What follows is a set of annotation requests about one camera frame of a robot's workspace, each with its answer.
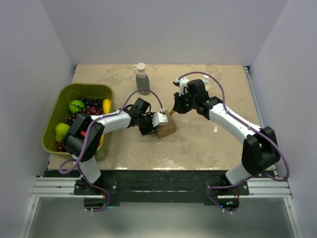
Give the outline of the brown cardboard express box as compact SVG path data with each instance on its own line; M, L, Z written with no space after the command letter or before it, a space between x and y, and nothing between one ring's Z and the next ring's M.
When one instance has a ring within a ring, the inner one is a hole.
M170 112L168 110L166 110L165 114L167 116L168 122L167 122L167 124L160 125L158 127L158 129L156 131L156 135L157 135L158 139L162 139L166 136L169 136L169 135L175 133L177 130L176 123L175 123L174 119L172 118Z

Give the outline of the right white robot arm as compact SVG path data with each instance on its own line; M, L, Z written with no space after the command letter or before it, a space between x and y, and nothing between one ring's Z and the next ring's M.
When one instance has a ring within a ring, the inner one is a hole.
M195 110L222 126L243 146L241 163L228 170L226 179L220 183L223 193L233 194L238 189L238 183L262 173L280 160L275 132L271 127L261 128L231 111L220 98L210 97L200 79L190 81L183 77L176 79L174 85L179 88L174 93L174 112L186 114Z

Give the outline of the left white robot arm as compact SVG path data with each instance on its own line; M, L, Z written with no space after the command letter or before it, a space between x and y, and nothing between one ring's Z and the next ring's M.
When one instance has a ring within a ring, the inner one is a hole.
M77 167L86 178L85 189L98 194L103 188L99 180L101 172L95 154L103 135L115 130L137 126L142 135L148 135L168 122L164 110L151 112L151 104L138 98L114 113L90 116L81 113L62 139L62 144L75 160Z

